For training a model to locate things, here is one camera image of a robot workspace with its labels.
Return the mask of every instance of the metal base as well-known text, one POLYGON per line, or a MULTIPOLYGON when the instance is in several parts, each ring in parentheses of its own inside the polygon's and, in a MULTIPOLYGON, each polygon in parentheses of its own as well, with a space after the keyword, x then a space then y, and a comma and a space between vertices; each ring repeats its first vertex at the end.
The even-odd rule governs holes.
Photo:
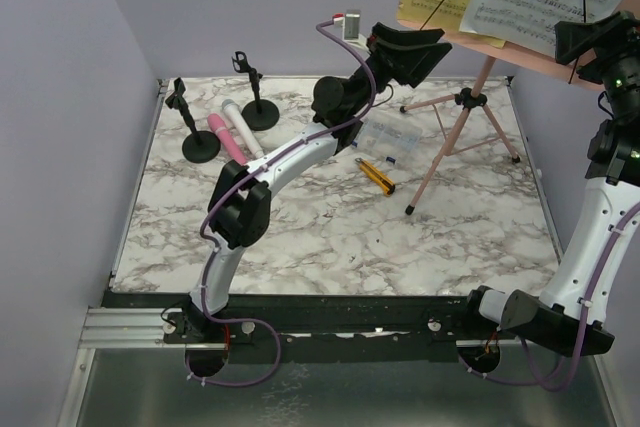
POLYGON ((199 130, 201 142, 196 142, 196 137, 190 134, 182 143, 182 155, 189 162, 194 164, 204 164, 213 160, 218 152, 220 152, 220 141, 216 134, 199 130))
POLYGON ((260 99, 260 108, 256 101, 252 100, 242 109, 242 118, 251 130, 261 132, 278 123, 280 111, 276 104, 269 100, 260 99))

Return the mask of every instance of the tripod leg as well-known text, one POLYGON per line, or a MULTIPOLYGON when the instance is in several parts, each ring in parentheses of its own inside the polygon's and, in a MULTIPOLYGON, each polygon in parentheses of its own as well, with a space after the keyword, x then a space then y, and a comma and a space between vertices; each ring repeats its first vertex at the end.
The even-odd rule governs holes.
POLYGON ((511 161, 514 164, 517 164, 518 162, 520 162, 520 156, 518 155, 518 151, 515 149, 513 145, 511 145, 511 142, 509 142, 509 139, 507 139, 507 135, 504 133, 504 130, 502 130, 502 127, 500 127, 500 124, 498 123, 498 119, 496 119, 495 115, 493 115, 493 112, 491 112, 491 109, 489 108, 489 106, 483 105, 482 110, 484 110, 484 113, 489 118, 491 125, 493 125, 493 128, 498 133, 498 137, 500 137, 500 139, 502 140, 502 143, 509 151, 509 154, 511 154, 511 161))
POLYGON ((471 96, 477 97, 478 94, 482 92, 482 88, 484 87, 484 83, 487 81, 489 74, 491 73, 491 69, 493 68, 493 64, 496 63, 496 58, 487 55, 487 58, 482 65, 482 70, 478 74, 476 78, 476 83, 473 85, 473 89, 471 89, 471 96))
POLYGON ((445 95, 444 97, 438 97, 437 99, 427 100, 426 102, 418 102, 417 104, 403 105, 402 107, 400 107, 400 112, 405 114, 410 110, 417 109, 418 107, 426 107, 427 105, 434 105, 434 104, 439 104, 441 102, 448 102, 455 98, 456 96, 454 94, 450 94, 450 95, 445 95))
POLYGON ((433 177, 433 174, 436 172, 436 169, 438 168, 438 165, 442 161, 442 158, 445 155, 449 155, 451 150, 453 150, 453 147, 456 145, 456 141, 460 136, 460 132, 462 132, 462 128, 464 127, 465 122, 469 118, 469 112, 470 112, 469 109, 462 109, 462 113, 460 114, 460 117, 458 117, 458 120, 456 120, 456 123, 454 124, 453 129, 451 129, 451 132, 447 136, 447 140, 445 141, 444 144, 442 144, 442 147, 440 148, 438 155, 436 155, 436 157, 433 159, 433 162, 431 163, 431 167, 429 168, 427 175, 425 175, 424 179, 422 179, 422 183, 420 184, 420 187, 418 188, 416 195, 413 196, 411 203, 405 209, 404 211, 405 214, 411 215, 413 213, 414 209, 416 208, 416 204, 420 200, 420 197, 422 196, 424 189, 427 188, 427 184, 431 180, 431 177, 433 177))

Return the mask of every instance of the yellow box cutter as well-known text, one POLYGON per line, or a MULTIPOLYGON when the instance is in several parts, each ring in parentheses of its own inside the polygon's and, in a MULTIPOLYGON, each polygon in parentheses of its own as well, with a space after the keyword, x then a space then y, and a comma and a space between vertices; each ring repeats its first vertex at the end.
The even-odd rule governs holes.
POLYGON ((393 194, 393 192, 395 192, 396 184, 391 182, 391 179, 389 179, 389 177, 387 177, 378 169, 376 169, 371 163, 359 157, 356 159, 356 163, 360 167, 360 170, 362 170, 365 174, 367 174, 367 177, 369 177, 376 184, 382 187, 382 191, 384 192, 384 195, 388 197, 391 194, 393 194))

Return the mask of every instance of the white cylinder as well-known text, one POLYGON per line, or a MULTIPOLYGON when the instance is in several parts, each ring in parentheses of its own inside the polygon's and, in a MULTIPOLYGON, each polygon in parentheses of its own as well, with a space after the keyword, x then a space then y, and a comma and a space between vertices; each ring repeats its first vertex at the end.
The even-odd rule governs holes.
POLYGON ((253 132, 251 132, 251 129, 242 118, 242 114, 240 113, 238 104, 236 104, 231 99, 227 99, 222 102, 222 110, 224 110, 224 114, 236 128, 236 130, 240 134, 240 137, 242 137, 244 144, 251 151, 251 154, 256 159, 264 157, 264 150, 262 150, 260 143, 258 143, 258 139, 256 139, 256 137, 253 135, 253 132))

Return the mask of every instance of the black clamp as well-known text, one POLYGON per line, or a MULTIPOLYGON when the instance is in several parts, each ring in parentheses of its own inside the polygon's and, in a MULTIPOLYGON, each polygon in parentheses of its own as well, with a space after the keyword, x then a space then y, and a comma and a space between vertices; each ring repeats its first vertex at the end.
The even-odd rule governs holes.
POLYGON ((220 152, 220 141, 216 134, 207 130, 198 130, 196 122, 189 112, 189 104, 184 98, 187 88, 180 77, 173 81, 173 93, 167 97, 165 104, 170 109, 180 112, 184 123, 191 134, 182 143, 182 155, 189 162, 201 164, 213 159, 220 152))
MULTIPOLYGON (((207 211, 211 211, 234 185, 249 175, 248 170, 246 165, 240 165, 235 160, 225 164, 207 211)), ((229 197, 209 221, 211 230, 218 232, 230 249, 255 244, 269 227, 271 190, 267 182, 252 179, 242 190, 244 193, 235 192, 229 197)))
POLYGON ((249 74, 249 82, 253 91, 253 98, 244 109, 242 109, 242 117, 251 130, 262 131, 268 130, 278 123, 280 119, 280 111, 278 107, 271 101, 260 98, 260 79, 262 74, 255 67, 249 65, 247 54, 237 51, 235 57, 231 57, 233 62, 233 70, 239 74, 249 74))
POLYGON ((487 105, 487 96, 484 94, 478 94, 476 97, 471 95, 471 89, 465 87, 455 96, 455 102, 458 105, 462 105, 464 109, 471 110, 475 107, 484 107, 487 105))

